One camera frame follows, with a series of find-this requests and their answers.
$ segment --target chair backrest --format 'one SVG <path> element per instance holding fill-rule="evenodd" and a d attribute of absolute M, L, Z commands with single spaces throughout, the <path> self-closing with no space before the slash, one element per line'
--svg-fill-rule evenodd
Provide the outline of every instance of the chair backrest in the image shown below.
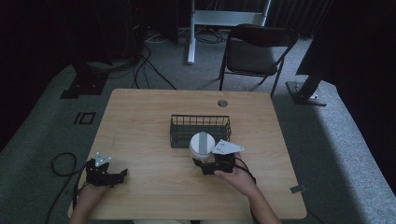
<path fill-rule="evenodd" d="M 269 48 L 291 48 L 298 40 L 298 35 L 287 28 L 264 27 L 252 24 L 239 24 L 228 35 L 227 43 L 233 38 L 238 38 L 249 44 Z"/>

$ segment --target black chair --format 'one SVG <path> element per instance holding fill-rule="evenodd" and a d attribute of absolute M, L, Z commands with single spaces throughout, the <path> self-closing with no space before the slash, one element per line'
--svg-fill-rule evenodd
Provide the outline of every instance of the black chair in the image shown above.
<path fill-rule="evenodd" d="M 285 56 L 297 40 L 298 35 L 290 29 L 251 24 L 235 26 L 227 38 L 218 78 L 220 79 L 219 90 L 222 90 L 224 74 L 262 77 L 259 85 L 269 76 L 276 74 L 271 91 L 272 97 Z"/>

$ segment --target gray carpet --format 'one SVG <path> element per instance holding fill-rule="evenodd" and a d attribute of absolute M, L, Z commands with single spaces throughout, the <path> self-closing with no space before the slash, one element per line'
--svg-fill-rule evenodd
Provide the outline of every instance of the gray carpet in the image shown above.
<path fill-rule="evenodd" d="M 195 64 L 187 65 L 188 45 L 151 39 L 149 61 L 180 90 L 215 91 L 224 43 L 197 42 Z M 381 175 L 361 134 L 339 98 L 336 88 L 321 82 L 327 106 L 295 105 L 286 81 L 304 81 L 295 76 L 311 40 L 300 39 L 286 59 L 273 102 L 295 174 L 310 213 L 302 220 L 284 223 L 395 223 L 396 199 Z M 93 65 L 106 67 L 103 64 Z M 63 152 L 78 158 L 77 167 L 87 160 L 101 117 L 111 92 L 131 88 L 134 71 L 110 74 L 102 95 L 83 95 L 77 100 L 60 96 L 73 81 L 75 71 L 66 67 L 49 84 L 28 119 L 0 154 L 0 223 L 45 223 L 50 205 L 62 189 L 66 177 L 55 175 L 52 159 Z M 224 91 L 271 90 L 273 80 L 263 85 L 255 77 L 227 76 Z M 137 77 L 142 89 L 171 89 L 148 65 Z M 95 112 L 91 125 L 75 124 L 78 113 Z M 72 161 L 57 160 L 59 172 L 69 173 Z M 49 223 L 67 223 L 73 184 L 69 184 L 55 204 Z M 131 221 L 94 221 L 93 223 L 131 223 Z"/>

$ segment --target white cup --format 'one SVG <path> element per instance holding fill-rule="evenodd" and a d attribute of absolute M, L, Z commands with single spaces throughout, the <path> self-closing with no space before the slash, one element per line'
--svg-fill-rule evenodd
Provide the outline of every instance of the white cup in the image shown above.
<path fill-rule="evenodd" d="M 202 162 L 205 162 L 215 147 L 216 142 L 212 135 L 201 132 L 196 133 L 190 140 L 191 155 Z"/>

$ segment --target person's hand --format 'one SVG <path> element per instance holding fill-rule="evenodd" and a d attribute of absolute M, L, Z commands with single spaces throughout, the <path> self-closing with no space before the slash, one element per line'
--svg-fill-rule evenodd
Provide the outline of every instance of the person's hand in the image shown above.
<path fill-rule="evenodd" d="M 239 152 L 236 152 L 234 155 L 236 158 L 241 159 L 241 154 Z M 235 164 L 247 168 L 246 165 L 238 159 L 235 159 Z M 237 167 L 234 167 L 233 172 L 230 174 L 217 170 L 215 171 L 215 175 L 226 180 L 235 189 L 248 197 L 260 191 L 257 188 L 256 183 L 254 183 L 252 177 L 246 171 Z"/>
<path fill-rule="evenodd" d="M 79 192 L 77 206 L 82 207 L 86 211 L 91 211 L 99 204 L 108 188 L 109 186 L 88 184 Z"/>
<path fill-rule="evenodd" d="M 71 224 L 87 223 L 88 215 L 99 204 L 109 186 L 95 186 L 88 184 L 81 189 L 76 207 L 70 217 Z"/>
<path fill-rule="evenodd" d="M 235 153 L 235 157 L 241 159 L 239 152 Z M 235 164 L 247 169 L 246 165 L 238 159 L 235 159 Z M 281 223 L 248 172 L 234 167 L 233 172 L 230 174 L 222 171 L 215 171 L 215 175 L 223 178 L 235 189 L 247 196 L 251 211 L 255 215 L 254 218 L 257 218 L 259 223 Z"/>

